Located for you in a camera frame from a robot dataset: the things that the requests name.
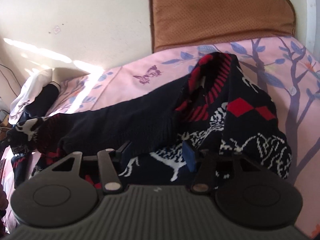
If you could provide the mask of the navy red patterned sweater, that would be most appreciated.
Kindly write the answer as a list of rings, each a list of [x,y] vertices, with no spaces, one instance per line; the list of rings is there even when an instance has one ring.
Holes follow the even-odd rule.
[[[202,57],[188,75],[150,93],[96,111],[56,114],[17,123],[8,133],[15,185],[25,181],[29,157],[39,172],[66,155],[97,153],[130,143],[121,173],[126,183],[154,169],[150,183],[188,183],[182,144],[211,157],[240,155],[286,179],[292,152],[279,130],[271,97],[247,79],[233,54]]]

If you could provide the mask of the dark folded garment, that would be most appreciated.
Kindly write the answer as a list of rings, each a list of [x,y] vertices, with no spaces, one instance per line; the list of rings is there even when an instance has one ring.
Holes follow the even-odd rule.
[[[24,108],[22,120],[46,116],[48,110],[59,96],[60,88],[60,85],[54,81],[43,87],[34,101]]]

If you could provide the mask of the white folded garment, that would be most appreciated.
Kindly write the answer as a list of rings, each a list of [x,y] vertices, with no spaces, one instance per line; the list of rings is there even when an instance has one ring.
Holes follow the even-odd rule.
[[[30,76],[23,84],[20,94],[10,105],[9,124],[14,125],[20,119],[24,108],[31,104],[43,87],[52,82],[53,70],[45,69]]]

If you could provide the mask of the pink floral bed sheet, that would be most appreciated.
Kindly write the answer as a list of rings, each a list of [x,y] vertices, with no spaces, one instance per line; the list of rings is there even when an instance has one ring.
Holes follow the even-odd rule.
[[[150,183],[154,169],[126,183],[116,150],[72,152],[15,185],[8,136],[1,161],[10,205],[7,239],[319,238],[319,63],[290,37],[168,49],[122,67],[65,81],[46,116],[96,111],[144,96],[192,72],[211,53],[233,54],[247,79],[276,106],[292,152],[289,176],[248,159],[195,150],[188,183]]]

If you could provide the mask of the brown dotted cushion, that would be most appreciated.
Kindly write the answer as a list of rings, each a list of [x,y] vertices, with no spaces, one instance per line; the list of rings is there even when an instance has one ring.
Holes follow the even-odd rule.
[[[290,0],[149,0],[152,51],[296,34]]]

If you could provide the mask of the pink wall sticker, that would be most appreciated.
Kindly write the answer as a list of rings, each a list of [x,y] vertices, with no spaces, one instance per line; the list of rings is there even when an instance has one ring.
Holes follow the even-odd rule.
[[[61,31],[60,27],[56,25],[53,29],[54,34],[58,34]]]

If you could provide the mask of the white window frame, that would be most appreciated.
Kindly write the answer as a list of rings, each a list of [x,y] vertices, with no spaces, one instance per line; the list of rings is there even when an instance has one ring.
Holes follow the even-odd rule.
[[[306,0],[306,47],[319,60],[319,0]]]

